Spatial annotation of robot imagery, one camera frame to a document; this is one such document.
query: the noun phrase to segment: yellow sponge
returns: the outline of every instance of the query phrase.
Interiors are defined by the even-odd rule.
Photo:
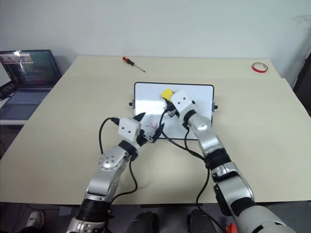
[[[161,94],[161,96],[166,99],[167,101],[171,102],[171,96],[173,95],[173,91],[170,90],[169,88],[167,88],[165,91],[163,91],[163,93]]]

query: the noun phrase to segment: whiteboard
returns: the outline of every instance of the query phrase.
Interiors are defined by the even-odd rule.
[[[184,90],[195,102],[197,112],[212,121],[214,87],[212,85],[200,84],[177,84],[177,83],[135,83],[134,85],[134,115],[146,113],[141,120],[141,129],[145,135],[153,136],[159,127],[161,114],[163,113],[166,102],[161,97],[161,93],[167,88],[173,92]],[[165,114],[162,120],[165,123],[163,132],[172,139],[184,139],[187,130],[181,125],[177,116],[170,117]],[[190,131],[187,139],[197,139]]]

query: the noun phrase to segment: white wall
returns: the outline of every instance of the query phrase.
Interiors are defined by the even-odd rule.
[[[310,0],[0,0],[0,50],[51,49],[62,72],[79,54],[270,58],[293,85],[310,48]]]

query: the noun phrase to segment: laptop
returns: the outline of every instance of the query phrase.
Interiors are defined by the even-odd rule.
[[[62,77],[50,50],[0,51],[0,62],[16,86],[1,107],[1,120],[28,120]]]

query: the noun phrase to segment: laptop keyboard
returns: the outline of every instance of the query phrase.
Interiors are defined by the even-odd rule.
[[[18,91],[8,101],[8,104],[40,104],[49,92]]]

